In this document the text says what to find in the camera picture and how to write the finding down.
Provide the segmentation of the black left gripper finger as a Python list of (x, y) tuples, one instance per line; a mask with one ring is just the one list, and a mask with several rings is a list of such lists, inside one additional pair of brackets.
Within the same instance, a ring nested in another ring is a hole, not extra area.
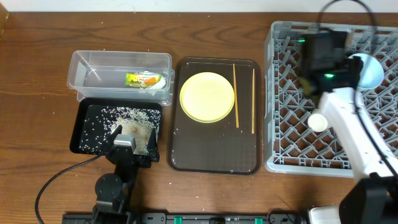
[(157, 147), (157, 133), (155, 128), (152, 128), (148, 143), (147, 152), (152, 162), (159, 162), (160, 155)]
[(119, 134), (121, 134), (123, 127), (118, 125), (117, 128), (111, 133), (111, 135), (107, 138), (107, 152), (110, 152), (114, 145), (114, 140), (117, 138)]

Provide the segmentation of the white rice pile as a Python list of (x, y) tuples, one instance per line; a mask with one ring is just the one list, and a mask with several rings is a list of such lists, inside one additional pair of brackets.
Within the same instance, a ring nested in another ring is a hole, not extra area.
[(159, 131), (160, 119), (159, 110), (91, 105), (83, 120), (83, 130), (78, 137), (76, 152), (100, 154), (102, 143), (118, 125), (121, 125), (122, 134), (134, 136), (136, 139), (134, 154), (147, 154), (147, 143), (152, 128)]

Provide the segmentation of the light blue bowl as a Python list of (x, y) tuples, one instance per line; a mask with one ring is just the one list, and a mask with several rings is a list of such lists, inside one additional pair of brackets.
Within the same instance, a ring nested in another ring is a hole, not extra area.
[(363, 69), (360, 73), (358, 83), (359, 91), (372, 90), (377, 88), (384, 79), (384, 70), (376, 58), (368, 54), (353, 54), (349, 58), (360, 57), (363, 61)]

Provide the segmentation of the white bowl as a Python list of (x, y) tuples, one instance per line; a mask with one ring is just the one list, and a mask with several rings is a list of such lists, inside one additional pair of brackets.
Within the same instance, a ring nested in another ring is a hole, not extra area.
[(308, 127), (314, 132), (323, 132), (332, 127), (326, 116), (319, 110), (314, 109), (307, 119)]

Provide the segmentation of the green snack wrapper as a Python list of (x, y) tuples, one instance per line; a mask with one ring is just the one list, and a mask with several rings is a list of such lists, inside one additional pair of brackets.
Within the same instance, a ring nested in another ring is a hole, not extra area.
[(127, 73), (125, 75), (125, 85), (134, 88), (148, 88), (160, 82), (162, 75), (160, 74), (140, 74)]

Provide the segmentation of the yellow plate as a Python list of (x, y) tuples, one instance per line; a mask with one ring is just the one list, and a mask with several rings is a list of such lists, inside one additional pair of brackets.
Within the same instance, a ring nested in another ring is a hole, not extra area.
[(235, 104), (232, 84), (213, 72), (201, 72), (188, 78), (181, 87), (179, 100), (183, 112), (200, 123), (222, 120)]

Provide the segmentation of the wooden chopstick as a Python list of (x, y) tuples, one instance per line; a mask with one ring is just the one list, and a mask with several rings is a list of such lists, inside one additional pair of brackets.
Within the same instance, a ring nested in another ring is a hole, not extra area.
[(255, 85), (255, 69), (253, 69), (252, 70), (251, 134), (255, 134), (255, 113), (256, 113), (256, 85)]
[(237, 82), (236, 82), (236, 67), (233, 63), (233, 86), (234, 86), (234, 108), (236, 115), (236, 128), (239, 128), (239, 109), (238, 109), (238, 96), (237, 96)]

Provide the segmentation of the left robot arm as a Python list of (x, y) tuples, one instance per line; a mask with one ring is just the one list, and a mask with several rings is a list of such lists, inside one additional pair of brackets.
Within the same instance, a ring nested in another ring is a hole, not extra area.
[(115, 165), (114, 172), (102, 175), (95, 184), (96, 203), (93, 208), (92, 224), (136, 224), (141, 215), (131, 206), (132, 191), (136, 184), (140, 168), (150, 168), (152, 157), (135, 154), (135, 139), (122, 133), (119, 125), (101, 150), (110, 163)]

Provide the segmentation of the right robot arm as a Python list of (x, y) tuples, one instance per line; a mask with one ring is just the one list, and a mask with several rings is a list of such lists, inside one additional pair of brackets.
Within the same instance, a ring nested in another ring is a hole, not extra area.
[[(333, 128), (356, 185), (336, 207), (308, 212), (310, 223), (382, 221), (386, 194), (397, 193), (397, 159), (358, 96), (371, 61), (354, 55), (302, 55), (297, 79), (315, 103), (309, 129)], [(195, 170), (252, 174), (260, 163), (260, 76), (253, 61), (189, 58), (177, 78), (170, 121), (170, 157)]]

